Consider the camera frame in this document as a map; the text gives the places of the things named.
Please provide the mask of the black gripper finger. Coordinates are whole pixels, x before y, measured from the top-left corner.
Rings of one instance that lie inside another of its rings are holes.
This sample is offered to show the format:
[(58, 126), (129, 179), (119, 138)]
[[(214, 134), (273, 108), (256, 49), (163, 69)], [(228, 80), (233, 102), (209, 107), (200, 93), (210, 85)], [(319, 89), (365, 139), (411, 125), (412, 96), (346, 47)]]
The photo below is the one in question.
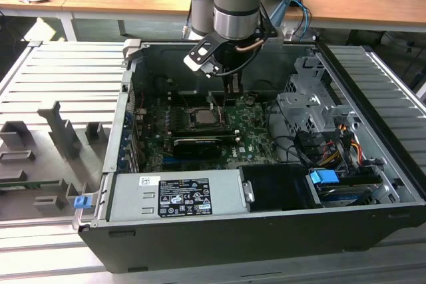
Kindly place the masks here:
[(235, 73), (223, 78), (224, 98), (222, 106), (226, 106), (230, 101), (240, 98), (244, 94), (242, 85), (242, 74)]

